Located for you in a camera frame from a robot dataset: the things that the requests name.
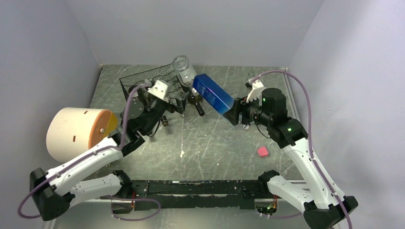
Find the dark green wine bottle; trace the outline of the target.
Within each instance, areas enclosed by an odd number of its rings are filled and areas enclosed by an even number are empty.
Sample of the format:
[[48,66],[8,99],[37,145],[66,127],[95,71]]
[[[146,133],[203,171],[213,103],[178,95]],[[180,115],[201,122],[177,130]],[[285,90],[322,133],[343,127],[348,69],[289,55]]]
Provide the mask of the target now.
[[201,102],[203,101],[202,97],[200,95],[189,95],[188,97],[188,102],[196,108],[199,116],[204,116],[205,112],[201,106]]

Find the blue labelled water bottle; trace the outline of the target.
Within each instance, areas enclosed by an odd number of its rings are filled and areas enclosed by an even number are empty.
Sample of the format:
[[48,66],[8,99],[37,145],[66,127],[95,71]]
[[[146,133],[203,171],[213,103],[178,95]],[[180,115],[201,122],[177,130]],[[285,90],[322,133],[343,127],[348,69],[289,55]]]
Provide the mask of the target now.
[[234,98],[205,73],[195,76],[192,86],[222,116],[234,105]]

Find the clear red-label bottle silver cap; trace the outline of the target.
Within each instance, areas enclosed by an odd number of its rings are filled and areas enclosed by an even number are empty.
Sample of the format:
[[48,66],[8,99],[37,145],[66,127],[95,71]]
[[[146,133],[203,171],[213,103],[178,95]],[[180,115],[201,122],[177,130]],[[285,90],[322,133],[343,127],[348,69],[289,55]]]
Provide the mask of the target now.
[[180,84],[186,91],[191,91],[192,95],[199,95],[193,88],[193,80],[197,75],[193,65],[186,55],[178,55],[172,61],[172,67],[178,76]]

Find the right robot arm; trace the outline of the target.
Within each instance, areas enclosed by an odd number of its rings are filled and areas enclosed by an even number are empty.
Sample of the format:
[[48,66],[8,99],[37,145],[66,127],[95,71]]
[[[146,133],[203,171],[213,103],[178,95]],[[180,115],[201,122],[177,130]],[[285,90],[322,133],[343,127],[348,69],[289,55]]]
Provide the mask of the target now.
[[309,145],[309,135],[300,121],[288,116],[287,99],[277,88],[261,92],[261,102],[248,102],[238,98],[223,113],[232,124],[262,125],[268,137],[291,158],[309,190],[285,180],[278,172],[270,170],[259,176],[258,192],[262,197],[275,195],[298,209],[312,229],[329,229],[358,207],[354,196],[345,195],[330,179],[325,168]]

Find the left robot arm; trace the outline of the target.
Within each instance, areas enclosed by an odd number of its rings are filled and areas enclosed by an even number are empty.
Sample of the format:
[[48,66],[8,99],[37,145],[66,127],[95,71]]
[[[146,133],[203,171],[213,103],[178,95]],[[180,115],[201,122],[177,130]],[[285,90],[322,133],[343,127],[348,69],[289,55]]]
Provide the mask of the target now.
[[28,196],[39,211],[38,217],[50,221],[81,202],[108,196],[127,198],[133,193],[132,181],[122,170],[102,178],[85,178],[145,143],[143,137],[153,132],[166,111],[181,114],[185,107],[181,101],[174,105],[155,96],[145,108],[140,109],[141,104],[128,99],[121,115],[122,125],[86,152],[56,168],[37,168],[30,173]]

